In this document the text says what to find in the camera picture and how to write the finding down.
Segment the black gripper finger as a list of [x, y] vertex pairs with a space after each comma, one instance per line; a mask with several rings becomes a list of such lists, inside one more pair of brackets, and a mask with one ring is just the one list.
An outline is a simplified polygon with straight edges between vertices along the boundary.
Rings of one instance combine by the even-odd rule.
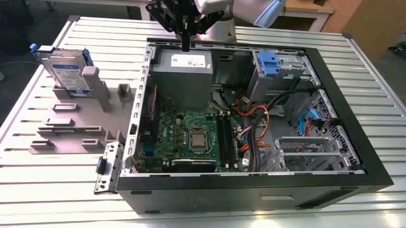
[[170, 0], [149, 0], [146, 10], [153, 18], [161, 23], [167, 32], [174, 32], [182, 43], [182, 51], [186, 51], [186, 40], [183, 36], [182, 22], [178, 23], [177, 16], [173, 14]]
[[186, 25], [186, 51], [192, 48], [192, 37], [204, 34], [222, 18], [222, 13], [210, 13], [197, 20], [197, 16], [187, 16]]

